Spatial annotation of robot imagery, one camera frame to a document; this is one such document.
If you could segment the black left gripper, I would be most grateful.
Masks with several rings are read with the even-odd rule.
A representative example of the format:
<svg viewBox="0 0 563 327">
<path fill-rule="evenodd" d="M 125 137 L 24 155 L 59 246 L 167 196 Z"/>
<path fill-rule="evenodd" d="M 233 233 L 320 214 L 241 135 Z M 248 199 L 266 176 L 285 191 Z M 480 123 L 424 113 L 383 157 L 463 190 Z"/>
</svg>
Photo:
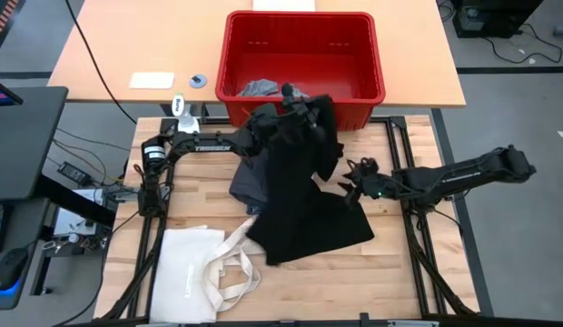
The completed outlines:
<svg viewBox="0 0 563 327">
<path fill-rule="evenodd" d="M 262 140 L 273 142 L 282 139 L 289 144 L 299 144 L 312 137 L 316 142 L 326 140 L 324 128 L 318 124 L 320 108 L 312 100 L 283 97 L 283 114 L 278 114 L 274 104 L 262 106 Z"/>
</svg>

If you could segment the black garment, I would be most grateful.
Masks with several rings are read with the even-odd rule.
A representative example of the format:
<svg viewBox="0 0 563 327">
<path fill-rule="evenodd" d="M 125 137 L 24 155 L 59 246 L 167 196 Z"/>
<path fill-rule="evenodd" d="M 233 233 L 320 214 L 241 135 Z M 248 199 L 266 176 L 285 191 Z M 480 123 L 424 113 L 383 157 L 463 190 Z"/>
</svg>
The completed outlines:
<svg viewBox="0 0 563 327">
<path fill-rule="evenodd" d="M 272 142 L 265 168 L 267 203 L 246 236 L 278 266 L 303 257 L 367 242 L 375 237 L 360 203 L 327 193 L 312 180 L 328 181 L 343 156 L 332 99 L 312 98 L 316 126 L 301 128 L 301 139 Z"/>
</svg>

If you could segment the dark grey garment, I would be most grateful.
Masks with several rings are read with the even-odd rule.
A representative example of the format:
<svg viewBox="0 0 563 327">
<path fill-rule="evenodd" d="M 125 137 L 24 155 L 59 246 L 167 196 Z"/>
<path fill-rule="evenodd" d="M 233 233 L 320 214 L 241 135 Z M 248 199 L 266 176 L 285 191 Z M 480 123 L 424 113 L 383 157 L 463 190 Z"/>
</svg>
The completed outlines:
<svg viewBox="0 0 563 327">
<path fill-rule="evenodd" d="M 267 150 L 242 159 L 232 179 L 229 194 L 246 205 L 249 215 L 260 214 L 267 204 L 267 162 Z"/>
</svg>

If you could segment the red plastic laundry bin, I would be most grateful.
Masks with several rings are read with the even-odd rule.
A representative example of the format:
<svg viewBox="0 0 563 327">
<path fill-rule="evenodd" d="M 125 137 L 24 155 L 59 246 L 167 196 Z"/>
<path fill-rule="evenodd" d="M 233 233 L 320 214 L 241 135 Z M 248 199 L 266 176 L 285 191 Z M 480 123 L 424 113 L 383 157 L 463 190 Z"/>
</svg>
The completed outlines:
<svg viewBox="0 0 563 327">
<path fill-rule="evenodd" d="M 386 97 L 376 27 L 363 12 L 235 11 L 226 19 L 215 93 L 235 125 L 267 104 L 283 118 L 332 109 L 361 129 Z"/>
</svg>

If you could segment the white spray bottle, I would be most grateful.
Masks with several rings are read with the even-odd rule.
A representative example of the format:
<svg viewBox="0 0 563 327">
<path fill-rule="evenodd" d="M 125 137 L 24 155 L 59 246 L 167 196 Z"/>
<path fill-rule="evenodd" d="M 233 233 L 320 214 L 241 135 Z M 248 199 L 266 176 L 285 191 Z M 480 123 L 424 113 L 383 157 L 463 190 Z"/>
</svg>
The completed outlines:
<svg viewBox="0 0 563 327">
<path fill-rule="evenodd" d="M 177 119 L 177 130 L 188 134 L 199 133 L 198 120 L 191 113 L 192 105 L 184 100 L 182 94 L 176 94 L 172 100 L 172 113 Z"/>
</svg>

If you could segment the white rectangular pad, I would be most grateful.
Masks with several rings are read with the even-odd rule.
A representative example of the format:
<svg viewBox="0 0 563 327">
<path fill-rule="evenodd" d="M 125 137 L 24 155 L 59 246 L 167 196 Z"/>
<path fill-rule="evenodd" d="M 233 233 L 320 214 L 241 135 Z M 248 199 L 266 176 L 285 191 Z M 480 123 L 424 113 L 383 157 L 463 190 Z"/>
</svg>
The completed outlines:
<svg viewBox="0 0 563 327">
<path fill-rule="evenodd" d="M 171 89 L 175 74 L 166 72 L 133 73 L 129 87 L 131 89 Z"/>
</svg>

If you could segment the light orange desk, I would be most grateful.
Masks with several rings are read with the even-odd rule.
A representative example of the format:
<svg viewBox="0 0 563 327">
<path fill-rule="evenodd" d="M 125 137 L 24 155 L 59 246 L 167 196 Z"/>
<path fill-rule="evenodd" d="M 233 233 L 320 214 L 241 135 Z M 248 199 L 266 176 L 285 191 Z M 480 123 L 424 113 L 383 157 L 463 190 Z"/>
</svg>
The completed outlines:
<svg viewBox="0 0 563 327">
<path fill-rule="evenodd" d="M 383 105 L 459 108 L 466 104 L 436 0 L 316 0 L 326 12 L 364 12 L 376 26 L 385 80 Z M 84 0 L 49 78 L 68 100 L 165 103 L 184 93 L 214 102 L 229 13 L 252 0 Z M 133 73 L 174 73 L 171 89 L 131 89 Z M 204 88 L 189 86 L 195 74 Z"/>
</svg>

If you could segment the white canvas tote bag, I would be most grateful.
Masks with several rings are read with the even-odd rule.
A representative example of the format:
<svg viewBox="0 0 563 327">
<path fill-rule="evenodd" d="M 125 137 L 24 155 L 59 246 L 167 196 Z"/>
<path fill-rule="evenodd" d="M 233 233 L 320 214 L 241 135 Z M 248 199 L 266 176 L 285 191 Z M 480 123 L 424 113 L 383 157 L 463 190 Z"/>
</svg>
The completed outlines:
<svg viewBox="0 0 563 327">
<path fill-rule="evenodd" d="M 262 252 L 246 237 L 248 218 L 230 235 L 206 225 L 167 229 L 153 284 L 149 322 L 215 322 L 261 282 L 251 256 Z"/>
</svg>

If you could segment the black computer case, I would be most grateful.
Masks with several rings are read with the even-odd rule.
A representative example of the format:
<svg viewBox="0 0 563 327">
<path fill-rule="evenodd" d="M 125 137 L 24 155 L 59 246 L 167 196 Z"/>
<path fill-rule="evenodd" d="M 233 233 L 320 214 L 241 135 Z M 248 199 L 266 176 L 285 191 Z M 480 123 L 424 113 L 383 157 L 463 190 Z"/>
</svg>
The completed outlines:
<svg viewBox="0 0 563 327">
<path fill-rule="evenodd" d="M 450 0 L 457 37 L 510 38 L 544 0 Z"/>
</svg>

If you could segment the black power adapter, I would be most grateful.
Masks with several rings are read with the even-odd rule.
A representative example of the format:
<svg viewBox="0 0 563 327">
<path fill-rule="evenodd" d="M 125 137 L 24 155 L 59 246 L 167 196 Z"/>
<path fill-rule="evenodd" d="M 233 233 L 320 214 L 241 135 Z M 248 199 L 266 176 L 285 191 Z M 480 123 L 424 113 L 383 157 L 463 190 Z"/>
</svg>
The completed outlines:
<svg viewBox="0 0 563 327">
<path fill-rule="evenodd" d="M 90 174 L 84 172 L 83 170 L 77 168 L 76 166 L 68 162 L 62 163 L 58 167 L 57 172 L 63 175 L 64 177 L 66 177 L 67 179 L 82 186 L 89 184 L 92 180 Z"/>
</svg>

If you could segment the dark grey flat panel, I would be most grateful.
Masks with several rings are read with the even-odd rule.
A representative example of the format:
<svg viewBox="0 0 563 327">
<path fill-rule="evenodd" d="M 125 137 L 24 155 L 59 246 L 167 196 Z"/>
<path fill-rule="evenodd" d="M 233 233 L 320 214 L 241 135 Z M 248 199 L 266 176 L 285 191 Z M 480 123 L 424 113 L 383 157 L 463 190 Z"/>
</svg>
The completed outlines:
<svg viewBox="0 0 563 327">
<path fill-rule="evenodd" d="M 70 192 L 42 169 L 68 95 L 65 87 L 16 87 L 21 104 L 0 106 L 0 203 Z"/>
</svg>

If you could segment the computer monitor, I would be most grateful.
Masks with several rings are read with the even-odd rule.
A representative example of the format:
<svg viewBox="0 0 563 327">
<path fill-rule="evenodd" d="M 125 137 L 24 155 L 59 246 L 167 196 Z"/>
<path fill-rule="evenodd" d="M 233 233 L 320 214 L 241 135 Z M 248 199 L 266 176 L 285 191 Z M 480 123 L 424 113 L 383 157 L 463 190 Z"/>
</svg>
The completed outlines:
<svg viewBox="0 0 563 327">
<path fill-rule="evenodd" d="M 19 105 L 24 100 L 0 83 L 0 106 Z"/>
</svg>

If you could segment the orange black striped strip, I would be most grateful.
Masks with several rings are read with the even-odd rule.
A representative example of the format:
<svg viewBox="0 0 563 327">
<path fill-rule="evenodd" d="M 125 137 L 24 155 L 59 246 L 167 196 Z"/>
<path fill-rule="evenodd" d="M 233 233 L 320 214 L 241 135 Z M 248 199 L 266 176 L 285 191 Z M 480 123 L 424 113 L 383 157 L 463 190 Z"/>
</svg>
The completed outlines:
<svg viewBox="0 0 563 327">
<path fill-rule="evenodd" d="M 0 0 L 0 41 L 6 36 L 7 27 L 20 7 L 20 0 Z"/>
</svg>

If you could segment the black computer mouse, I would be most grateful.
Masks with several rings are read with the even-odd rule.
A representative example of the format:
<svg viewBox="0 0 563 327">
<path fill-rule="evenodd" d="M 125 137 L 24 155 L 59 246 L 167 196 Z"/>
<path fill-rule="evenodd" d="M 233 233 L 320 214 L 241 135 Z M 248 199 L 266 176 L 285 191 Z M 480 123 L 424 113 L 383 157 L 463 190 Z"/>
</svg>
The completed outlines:
<svg viewBox="0 0 563 327">
<path fill-rule="evenodd" d="M 28 260 L 24 247 L 10 250 L 0 261 L 0 292 L 12 289 L 19 281 Z"/>
</svg>

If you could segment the grey workstation desk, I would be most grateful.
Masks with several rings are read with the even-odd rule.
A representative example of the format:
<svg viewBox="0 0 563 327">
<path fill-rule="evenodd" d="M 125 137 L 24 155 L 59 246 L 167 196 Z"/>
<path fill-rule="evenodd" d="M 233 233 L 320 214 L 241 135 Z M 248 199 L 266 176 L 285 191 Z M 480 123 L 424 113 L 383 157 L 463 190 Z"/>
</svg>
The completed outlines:
<svg viewBox="0 0 563 327">
<path fill-rule="evenodd" d="M 1 204 L 4 210 L 0 261 L 12 249 L 24 247 L 28 250 L 28 260 L 17 284 L 10 290 L 0 292 L 0 311 L 13 310 L 20 298 L 28 277 L 35 247 L 44 229 L 44 220 L 49 209 L 49 202 L 43 199 L 25 200 Z"/>
</svg>

